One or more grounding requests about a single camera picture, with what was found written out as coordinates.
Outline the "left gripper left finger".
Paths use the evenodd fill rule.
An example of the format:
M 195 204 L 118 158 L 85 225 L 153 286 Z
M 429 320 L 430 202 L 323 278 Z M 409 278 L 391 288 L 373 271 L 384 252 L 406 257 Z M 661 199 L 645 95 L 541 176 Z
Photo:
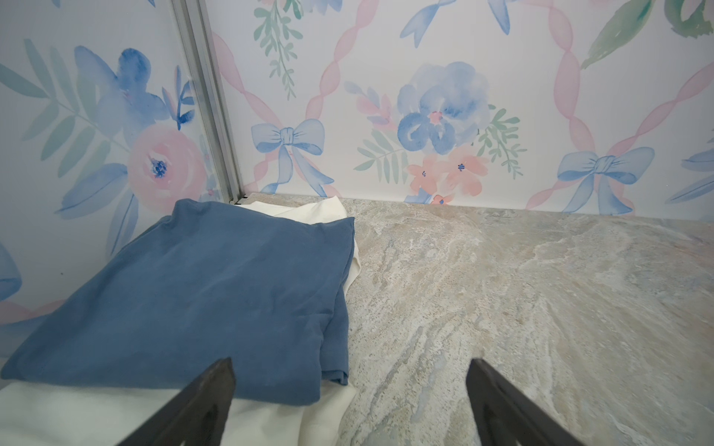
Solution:
M 232 360 L 214 362 L 119 445 L 219 445 L 234 390 Z

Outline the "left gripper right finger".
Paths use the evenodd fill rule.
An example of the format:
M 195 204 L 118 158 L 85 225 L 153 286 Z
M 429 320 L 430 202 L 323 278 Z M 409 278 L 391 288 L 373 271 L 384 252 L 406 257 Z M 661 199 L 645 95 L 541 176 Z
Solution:
M 483 445 L 581 443 L 482 358 L 470 361 L 466 388 Z

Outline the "blue t-shirt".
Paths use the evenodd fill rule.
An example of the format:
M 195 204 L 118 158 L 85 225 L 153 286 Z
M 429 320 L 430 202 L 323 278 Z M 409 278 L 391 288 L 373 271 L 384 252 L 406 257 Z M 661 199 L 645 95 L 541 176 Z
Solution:
M 174 388 L 221 359 L 238 399 L 306 406 L 346 385 L 354 221 L 302 223 L 182 200 L 16 349 L 1 375 Z

